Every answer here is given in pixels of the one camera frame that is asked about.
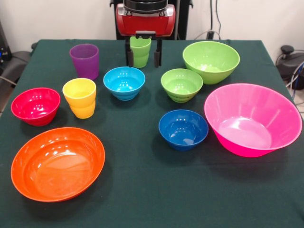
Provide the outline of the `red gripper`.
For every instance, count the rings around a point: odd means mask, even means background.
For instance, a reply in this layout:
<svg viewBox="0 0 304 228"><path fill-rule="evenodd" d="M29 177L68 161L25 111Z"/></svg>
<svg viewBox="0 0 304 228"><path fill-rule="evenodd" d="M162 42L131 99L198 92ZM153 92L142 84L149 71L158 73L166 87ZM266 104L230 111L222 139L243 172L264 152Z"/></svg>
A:
<svg viewBox="0 0 304 228"><path fill-rule="evenodd" d="M117 30L122 36L131 37L139 34L150 34L155 37L169 37L173 33L176 11L172 4L162 11L148 14L130 11L124 4L118 4L115 10ZM130 39L125 40L126 65L133 67L133 51ZM154 66L162 65L162 40L157 39L154 51Z"/></svg>

